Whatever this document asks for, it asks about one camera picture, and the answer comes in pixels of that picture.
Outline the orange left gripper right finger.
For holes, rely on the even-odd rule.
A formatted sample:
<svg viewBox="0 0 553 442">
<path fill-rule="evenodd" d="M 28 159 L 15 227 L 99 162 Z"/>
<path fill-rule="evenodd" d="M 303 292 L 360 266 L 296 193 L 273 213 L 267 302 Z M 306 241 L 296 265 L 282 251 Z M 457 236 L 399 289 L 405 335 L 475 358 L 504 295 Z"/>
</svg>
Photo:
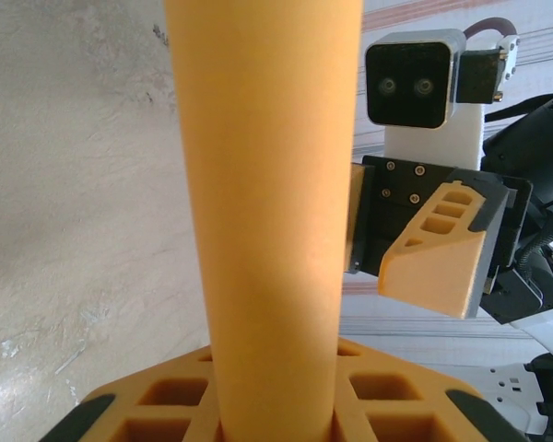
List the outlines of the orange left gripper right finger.
<svg viewBox="0 0 553 442">
<path fill-rule="evenodd" d="M 528 442 L 463 381 L 338 340 L 334 442 Z"/>
</svg>

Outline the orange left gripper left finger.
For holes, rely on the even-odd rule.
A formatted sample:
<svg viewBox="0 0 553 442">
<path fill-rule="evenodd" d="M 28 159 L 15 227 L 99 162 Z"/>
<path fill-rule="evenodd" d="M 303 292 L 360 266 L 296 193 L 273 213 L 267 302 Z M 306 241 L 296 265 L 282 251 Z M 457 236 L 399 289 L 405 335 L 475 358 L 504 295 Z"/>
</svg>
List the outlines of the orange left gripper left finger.
<svg viewBox="0 0 553 442">
<path fill-rule="evenodd" d="M 211 349 L 93 390 L 39 442 L 221 442 Z"/>
</svg>

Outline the orange cloth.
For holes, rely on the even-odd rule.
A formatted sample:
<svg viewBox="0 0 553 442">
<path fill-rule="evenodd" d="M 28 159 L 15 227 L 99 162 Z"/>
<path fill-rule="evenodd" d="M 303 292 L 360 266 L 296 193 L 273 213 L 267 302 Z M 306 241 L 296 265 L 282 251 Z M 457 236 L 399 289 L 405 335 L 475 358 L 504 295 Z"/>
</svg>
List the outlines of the orange cloth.
<svg viewBox="0 0 553 442">
<path fill-rule="evenodd" d="M 165 0 L 225 442 L 328 442 L 362 0 Z"/>
</svg>

